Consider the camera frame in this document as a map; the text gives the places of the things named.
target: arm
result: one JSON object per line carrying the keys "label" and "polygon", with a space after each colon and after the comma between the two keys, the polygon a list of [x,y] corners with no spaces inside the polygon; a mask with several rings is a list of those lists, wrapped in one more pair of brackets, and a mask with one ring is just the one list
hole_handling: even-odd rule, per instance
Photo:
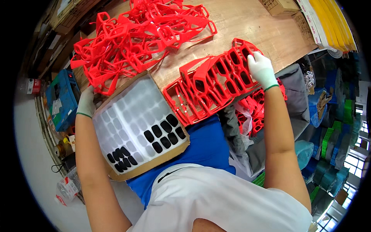
{"label": "arm", "polygon": [[109,182],[91,117],[93,87],[82,94],[76,113],[76,166],[92,231],[126,231],[131,223]]}
{"label": "arm", "polygon": [[311,212],[309,193],[295,154],[294,135],[287,107],[270,60],[259,52],[249,55],[248,65],[264,94],[265,188],[285,191]]}

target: blue toolbox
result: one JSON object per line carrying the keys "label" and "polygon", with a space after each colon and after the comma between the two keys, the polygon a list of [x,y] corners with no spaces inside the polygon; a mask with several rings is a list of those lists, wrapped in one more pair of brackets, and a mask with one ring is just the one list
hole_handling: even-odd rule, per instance
{"label": "blue toolbox", "polygon": [[[58,132],[66,131],[70,125],[75,123],[80,99],[80,89],[77,86],[73,72],[67,69],[61,70],[46,89],[45,95],[55,130]],[[59,112],[54,115],[53,103],[59,108]]]}

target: work glove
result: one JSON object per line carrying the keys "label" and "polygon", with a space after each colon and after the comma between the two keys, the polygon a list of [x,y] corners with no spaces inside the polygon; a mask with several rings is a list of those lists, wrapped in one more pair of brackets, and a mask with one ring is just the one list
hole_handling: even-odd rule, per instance
{"label": "work glove", "polygon": [[253,52],[253,54],[254,56],[247,56],[247,65],[252,77],[259,82],[264,92],[273,86],[278,86],[270,59],[260,52]]}
{"label": "work glove", "polygon": [[99,100],[99,97],[98,94],[94,95],[94,87],[92,85],[87,87],[81,93],[76,114],[82,114],[92,118],[96,107],[100,105],[99,103],[96,105],[94,104],[95,101]]}

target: black cable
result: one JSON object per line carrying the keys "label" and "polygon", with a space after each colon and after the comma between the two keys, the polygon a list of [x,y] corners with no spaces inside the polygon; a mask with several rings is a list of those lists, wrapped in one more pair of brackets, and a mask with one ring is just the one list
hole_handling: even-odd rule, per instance
{"label": "black cable", "polygon": [[[58,165],[53,165],[52,166],[52,172],[54,172],[54,173],[58,173],[62,168],[63,168],[63,165],[64,165],[65,163],[61,163],[61,164],[58,164]],[[53,171],[53,167],[54,166],[60,166],[60,168],[58,169],[58,171]]]}

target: person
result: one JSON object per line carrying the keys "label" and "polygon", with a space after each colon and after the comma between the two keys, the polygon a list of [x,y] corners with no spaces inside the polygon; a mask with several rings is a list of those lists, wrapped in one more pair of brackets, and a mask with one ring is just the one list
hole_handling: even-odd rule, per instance
{"label": "person", "polygon": [[307,231],[311,202],[294,150],[285,101],[271,61],[248,56],[265,91],[264,188],[235,176],[216,115],[187,128],[190,145],[174,159],[127,180],[145,211],[133,226],[121,210],[95,134],[93,89],[76,115],[76,166],[92,231]]}

